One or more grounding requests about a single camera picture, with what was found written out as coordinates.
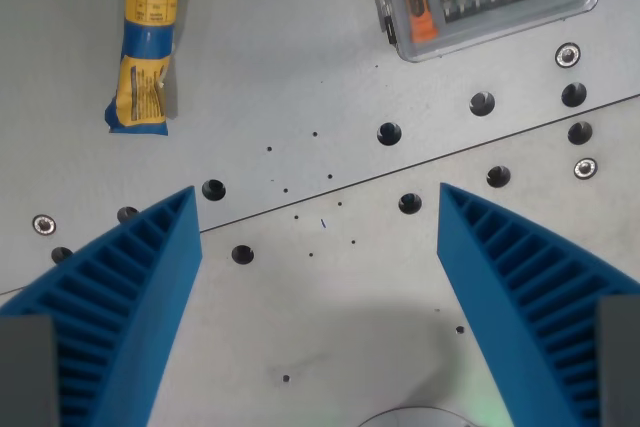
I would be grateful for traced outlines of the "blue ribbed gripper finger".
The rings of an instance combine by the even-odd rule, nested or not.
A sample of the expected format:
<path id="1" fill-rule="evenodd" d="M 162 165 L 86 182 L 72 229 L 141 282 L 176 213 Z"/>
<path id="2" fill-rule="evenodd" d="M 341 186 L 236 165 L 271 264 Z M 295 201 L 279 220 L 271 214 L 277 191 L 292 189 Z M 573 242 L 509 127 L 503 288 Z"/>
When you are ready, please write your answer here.
<path id="1" fill-rule="evenodd" d="M 200 263 L 194 187 L 135 214 L 1 308 L 52 321 L 64 426 L 144 426 Z"/>
<path id="2" fill-rule="evenodd" d="M 596 306 L 636 280 L 468 191 L 440 186 L 437 255 L 516 426 L 599 426 Z"/>

